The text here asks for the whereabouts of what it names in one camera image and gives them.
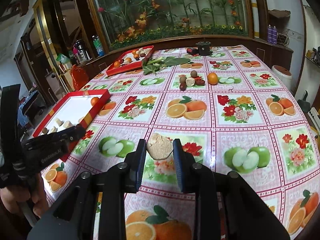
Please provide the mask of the person's left hand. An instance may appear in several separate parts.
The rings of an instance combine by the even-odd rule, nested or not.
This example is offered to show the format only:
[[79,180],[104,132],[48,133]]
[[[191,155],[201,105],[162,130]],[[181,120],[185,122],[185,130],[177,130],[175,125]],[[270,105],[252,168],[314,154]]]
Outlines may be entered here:
[[38,173],[36,178],[36,188],[32,193],[28,189],[15,185],[1,189],[1,200],[10,213],[18,213],[20,210],[18,203],[29,199],[34,203],[33,212],[39,218],[49,209],[41,174]]

